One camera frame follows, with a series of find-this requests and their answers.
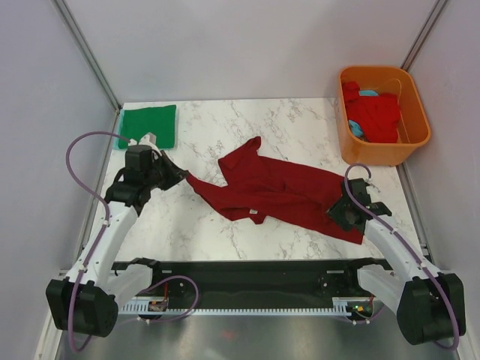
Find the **gray floor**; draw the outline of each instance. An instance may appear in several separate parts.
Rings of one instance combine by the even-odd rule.
[[[395,316],[384,313],[370,325],[327,318],[192,316],[180,322],[131,322],[109,337],[94,339],[74,355],[64,335],[57,360],[454,360],[432,343],[410,346]]]

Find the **folded red clothing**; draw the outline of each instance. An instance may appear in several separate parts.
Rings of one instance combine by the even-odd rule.
[[[397,95],[359,96],[356,82],[342,85],[346,117],[360,125],[371,143],[396,143],[398,122],[401,118]]]
[[[337,239],[362,243],[360,232],[343,231],[326,214],[342,195],[342,176],[259,156],[260,144],[257,136],[218,161],[227,186],[209,184],[191,174],[188,183],[231,221],[250,218],[261,224],[266,216],[272,216]]]

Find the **blue cloth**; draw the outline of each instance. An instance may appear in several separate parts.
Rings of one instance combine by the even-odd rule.
[[[360,96],[378,96],[378,93],[374,90],[360,90],[358,94]]]
[[[363,137],[363,131],[359,124],[354,122],[353,120],[348,121],[348,125],[350,126],[350,131],[356,137]]]

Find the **table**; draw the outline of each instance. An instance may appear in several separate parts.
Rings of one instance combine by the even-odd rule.
[[[334,99],[214,100],[126,103],[125,110],[178,107],[177,140],[166,151],[181,168],[216,185],[226,182],[218,158],[260,135],[260,155],[319,167],[343,175],[335,124]],[[124,166],[125,151],[112,150],[103,184],[112,184]],[[381,200],[393,211],[408,239],[418,248],[413,220],[394,167],[373,166],[372,181]],[[365,177],[354,169],[351,177]],[[97,209],[94,226],[104,214]],[[172,189],[154,190],[121,246],[117,261],[148,257],[162,261],[302,260],[383,257],[367,239],[362,245],[331,238],[267,217],[229,221],[214,211],[183,181]]]

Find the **folded green fabric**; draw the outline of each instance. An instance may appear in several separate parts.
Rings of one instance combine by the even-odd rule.
[[[146,107],[145,109],[125,110],[120,135],[140,141],[147,133],[157,137],[155,145],[159,149],[171,149],[175,146],[176,105]],[[118,141],[119,149],[126,149],[128,144]]]

